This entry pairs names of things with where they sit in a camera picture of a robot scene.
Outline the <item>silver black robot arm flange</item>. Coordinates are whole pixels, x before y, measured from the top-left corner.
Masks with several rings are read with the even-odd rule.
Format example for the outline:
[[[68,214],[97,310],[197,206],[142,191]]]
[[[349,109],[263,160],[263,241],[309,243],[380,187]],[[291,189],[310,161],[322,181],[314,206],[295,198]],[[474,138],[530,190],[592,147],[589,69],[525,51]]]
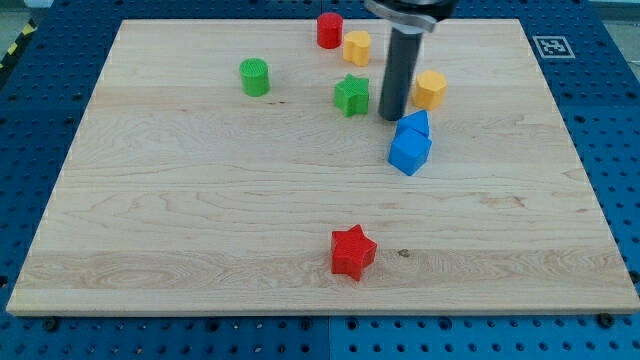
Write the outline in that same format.
[[[365,0],[365,8],[405,33],[433,32],[450,18],[459,0]]]

